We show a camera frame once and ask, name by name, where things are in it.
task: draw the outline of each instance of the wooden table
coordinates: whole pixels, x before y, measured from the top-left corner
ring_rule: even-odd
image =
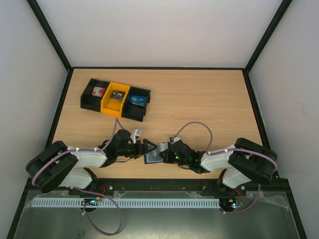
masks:
[[[213,132],[210,150],[245,137],[261,144],[245,81],[240,70],[75,69],[53,141],[73,147],[96,147],[109,139],[115,117],[80,108],[80,96],[91,78],[150,89],[143,122],[119,118],[125,129],[142,129],[141,139],[168,141],[189,121],[201,121]],[[205,150],[209,133],[192,124],[180,134],[195,151]],[[144,164],[144,159],[93,168],[100,178],[218,178],[221,169],[196,174],[175,164]]]

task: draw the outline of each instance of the gray wall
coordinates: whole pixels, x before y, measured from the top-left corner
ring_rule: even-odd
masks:
[[[245,67],[281,0],[38,0],[72,66]]]
[[[40,153],[66,77],[25,0],[0,7],[0,238],[6,238],[26,183],[25,166]]]
[[[310,239],[319,234],[318,12],[319,1],[293,1],[250,74]]]

